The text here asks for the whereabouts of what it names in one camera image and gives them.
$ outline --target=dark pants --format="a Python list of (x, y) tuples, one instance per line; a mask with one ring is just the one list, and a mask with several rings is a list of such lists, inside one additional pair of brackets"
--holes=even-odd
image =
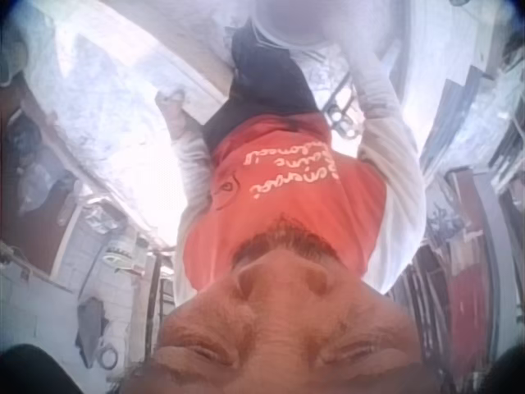
[(290, 51), (259, 43), (251, 23), (235, 32), (231, 52), (235, 78), (230, 97), (203, 128), (210, 152), (237, 126), (253, 117), (287, 117), (319, 111)]

